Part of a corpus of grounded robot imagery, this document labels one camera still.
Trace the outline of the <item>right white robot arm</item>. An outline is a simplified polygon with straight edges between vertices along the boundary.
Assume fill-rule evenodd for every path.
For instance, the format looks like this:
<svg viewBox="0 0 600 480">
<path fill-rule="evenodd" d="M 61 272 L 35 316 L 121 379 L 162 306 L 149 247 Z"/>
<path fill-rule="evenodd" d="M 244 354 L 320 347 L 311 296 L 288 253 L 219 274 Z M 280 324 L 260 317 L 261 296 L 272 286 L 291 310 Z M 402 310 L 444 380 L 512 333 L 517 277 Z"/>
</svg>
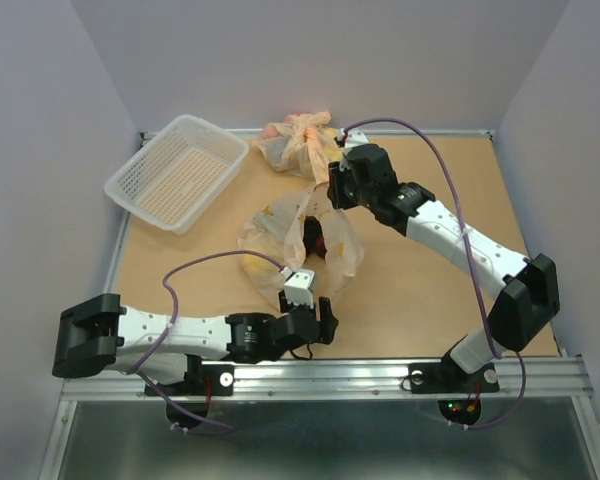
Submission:
<svg viewBox="0 0 600 480">
<path fill-rule="evenodd" d="M 443 384 L 462 390 L 501 354 L 520 352 L 558 314 L 555 262 L 509 250 L 467 224 L 425 187 L 398 180 L 386 150 L 372 143 L 349 149 L 328 166 L 327 196 L 336 209 L 364 207 L 382 225 L 441 255 L 494 301 L 485 325 L 445 355 Z"/>
</svg>

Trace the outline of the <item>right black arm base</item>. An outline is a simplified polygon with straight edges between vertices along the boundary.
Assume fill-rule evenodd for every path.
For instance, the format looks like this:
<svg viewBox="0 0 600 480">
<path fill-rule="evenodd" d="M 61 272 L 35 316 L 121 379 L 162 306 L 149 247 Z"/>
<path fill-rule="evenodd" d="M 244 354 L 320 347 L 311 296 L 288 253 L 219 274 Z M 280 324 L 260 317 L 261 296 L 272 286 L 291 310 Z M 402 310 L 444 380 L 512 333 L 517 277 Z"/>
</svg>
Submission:
<svg viewBox="0 0 600 480">
<path fill-rule="evenodd" d="M 423 395 L 500 391 L 493 363 L 487 363 L 474 373 L 466 373 L 451 359 L 449 353 L 440 359 L 410 363 L 399 388 Z"/>
</svg>

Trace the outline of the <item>dark grape bunch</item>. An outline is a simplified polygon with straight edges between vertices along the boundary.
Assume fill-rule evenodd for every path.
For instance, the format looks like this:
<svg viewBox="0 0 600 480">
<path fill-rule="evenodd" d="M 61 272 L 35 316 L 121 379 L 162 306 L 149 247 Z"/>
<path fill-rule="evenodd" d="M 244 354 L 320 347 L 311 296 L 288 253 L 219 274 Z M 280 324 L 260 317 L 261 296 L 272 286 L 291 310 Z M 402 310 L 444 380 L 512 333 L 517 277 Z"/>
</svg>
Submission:
<svg viewBox="0 0 600 480">
<path fill-rule="evenodd" d="M 307 256 L 316 255 L 314 253 L 314 243 L 319 236 L 322 236 L 324 238 L 319 220 L 314 216 L 307 216 L 304 219 L 303 230 L 303 244 Z"/>
</svg>

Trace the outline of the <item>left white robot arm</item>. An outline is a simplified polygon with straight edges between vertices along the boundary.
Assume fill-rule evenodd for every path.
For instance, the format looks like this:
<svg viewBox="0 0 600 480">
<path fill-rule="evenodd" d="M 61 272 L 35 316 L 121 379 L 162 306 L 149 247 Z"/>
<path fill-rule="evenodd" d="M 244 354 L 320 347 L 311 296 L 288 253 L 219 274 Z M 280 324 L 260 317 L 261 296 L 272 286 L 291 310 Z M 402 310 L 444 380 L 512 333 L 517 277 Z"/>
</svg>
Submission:
<svg viewBox="0 0 600 480">
<path fill-rule="evenodd" d="M 90 378 L 105 370 L 144 374 L 190 394 L 202 384 L 196 359 L 273 362 L 303 346 L 330 344 L 338 325 L 326 297 L 314 307 L 286 306 L 279 317 L 172 318 L 124 306 L 119 295 L 106 293 L 61 313 L 52 374 L 61 379 Z"/>
</svg>

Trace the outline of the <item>translucent plastic bag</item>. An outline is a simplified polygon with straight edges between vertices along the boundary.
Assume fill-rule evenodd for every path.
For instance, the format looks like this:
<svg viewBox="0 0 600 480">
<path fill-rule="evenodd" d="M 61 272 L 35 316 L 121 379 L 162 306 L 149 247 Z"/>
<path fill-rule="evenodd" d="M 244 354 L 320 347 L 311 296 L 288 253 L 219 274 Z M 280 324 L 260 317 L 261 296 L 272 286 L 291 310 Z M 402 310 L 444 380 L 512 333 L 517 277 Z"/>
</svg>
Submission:
<svg viewBox="0 0 600 480">
<path fill-rule="evenodd" d="M 364 247 L 343 211 L 334 209 L 325 184 L 284 196 L 258 211 L 238 236 L 238 247 L 259 252 L 293 271 L 316 272 L 315 292 L 337 302 L 358 273 Z M 316 217 L 322 227 L 326 257 L 307 256 L 304 219 Z"/>
</svg>

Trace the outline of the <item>yellow corn cob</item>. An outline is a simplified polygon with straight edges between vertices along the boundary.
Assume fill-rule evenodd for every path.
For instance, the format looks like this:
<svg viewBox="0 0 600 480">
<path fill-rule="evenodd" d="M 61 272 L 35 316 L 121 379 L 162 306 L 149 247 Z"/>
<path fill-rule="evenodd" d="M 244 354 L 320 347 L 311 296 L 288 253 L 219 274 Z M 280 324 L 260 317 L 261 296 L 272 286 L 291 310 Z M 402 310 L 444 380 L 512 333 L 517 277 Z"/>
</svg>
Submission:
<svg viewBox="0 0 600 480">
<path fill-rule="evenodd" d="M 251 254 L 244 254 L 242 256 L 241 266 L 245 274 L 253 282 L 270 281 L 280 271 L 280 268 L 271 261 Z"/>
</svg>

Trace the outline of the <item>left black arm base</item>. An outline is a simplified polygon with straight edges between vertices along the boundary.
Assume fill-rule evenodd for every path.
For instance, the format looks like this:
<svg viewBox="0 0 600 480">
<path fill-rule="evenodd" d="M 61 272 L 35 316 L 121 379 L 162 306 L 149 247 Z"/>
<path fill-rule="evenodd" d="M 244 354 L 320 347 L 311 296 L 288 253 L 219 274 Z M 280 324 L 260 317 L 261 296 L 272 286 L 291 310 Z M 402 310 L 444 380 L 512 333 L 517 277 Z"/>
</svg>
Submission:
<svg viewBox="0 0 600 480">
<path fill-rule="evenodd" d="M 151 386 L 169 396 L 228 397 L 233 394 L 234 370 L 231 363 L 213 363 L 185 354 L 158 354 L 141 368 L 150 382 L 145 393 L 153 396 L 156 393 Z"/>
</svg>

